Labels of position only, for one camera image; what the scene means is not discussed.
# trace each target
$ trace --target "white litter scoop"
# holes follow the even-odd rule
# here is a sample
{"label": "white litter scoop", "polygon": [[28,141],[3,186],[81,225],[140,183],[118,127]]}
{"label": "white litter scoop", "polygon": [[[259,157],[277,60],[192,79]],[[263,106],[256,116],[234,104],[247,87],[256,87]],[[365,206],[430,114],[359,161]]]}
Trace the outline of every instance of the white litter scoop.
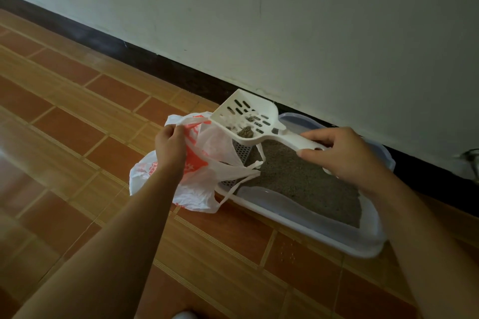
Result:
{"label": "white litter scoop", "polygon": [[210,119],[232,139],[245,146],[257,145],[271,139],[294,151],[326,149],[324,145],[288,130],[279,122],[278,108],[271,101],[240,89],[219,106]]}

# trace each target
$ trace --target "white wall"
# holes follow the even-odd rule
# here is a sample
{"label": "white wall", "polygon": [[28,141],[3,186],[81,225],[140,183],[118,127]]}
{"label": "white wall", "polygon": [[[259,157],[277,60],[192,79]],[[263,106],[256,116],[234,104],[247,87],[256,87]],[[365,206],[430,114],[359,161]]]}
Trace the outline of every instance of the white wall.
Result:
{"label": "white wall", "polygon": [[478,0],[27,0],[459,173]]}

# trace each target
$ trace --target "white plastic bag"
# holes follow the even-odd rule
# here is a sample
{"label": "white plastic bag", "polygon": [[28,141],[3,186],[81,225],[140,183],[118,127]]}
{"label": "white plastic bag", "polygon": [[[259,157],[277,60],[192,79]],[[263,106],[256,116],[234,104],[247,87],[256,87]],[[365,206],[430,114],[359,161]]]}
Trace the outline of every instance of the white plastic bag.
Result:
{"label": "white plastic bag", "polygon": [[[254,168],[264,162],[261,144],[257,148],[263,161],[245,167],[238,157],[232,139],[208,118],[210,112],[193,113],[186,116],[170,115],[165,125],[185,125],[186,164],[173,203],[191,211],[216,213],[237,187],[249,179],[258,177]],[[157,166],[156,152],[148,153],[130,171],[130,195],[135,194],[153,174]],[[244,178],[237,183],[218,203],[215,187],[219,182]]]}

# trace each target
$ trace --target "tiled floor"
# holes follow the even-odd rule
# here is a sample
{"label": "tiled floor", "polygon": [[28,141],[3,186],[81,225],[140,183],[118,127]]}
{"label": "tiled floor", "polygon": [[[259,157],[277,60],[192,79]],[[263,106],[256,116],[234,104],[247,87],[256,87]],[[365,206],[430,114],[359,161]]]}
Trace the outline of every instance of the tiled floor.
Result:
{"label": "tiled floor", "polygon": [[[128,201],[128,172],[199,96],[0,11],[0,317]],[[479,262],[479,220],[424,198]],[[359,260],[234,204],[171,208],[139,318],[418,318],[394,253]]]}

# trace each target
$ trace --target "hand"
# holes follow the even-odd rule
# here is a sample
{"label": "hand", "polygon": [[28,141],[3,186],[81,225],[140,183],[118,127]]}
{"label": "hand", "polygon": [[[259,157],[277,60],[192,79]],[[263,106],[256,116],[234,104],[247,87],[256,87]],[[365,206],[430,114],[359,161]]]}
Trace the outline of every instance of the hand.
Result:
{"label": "hand", "polygon": [[168,172],[181,180],[186,161],[184,126],[166,125],[155,137],[156,171]]}
{"label": "hand", "polygon": [[379,194],[391,179],[395,179],[351,128],[317,129],[301,135],[332,148],[324,151],[301,149],[297,152],[300,158],[328,169],[367,195]]}

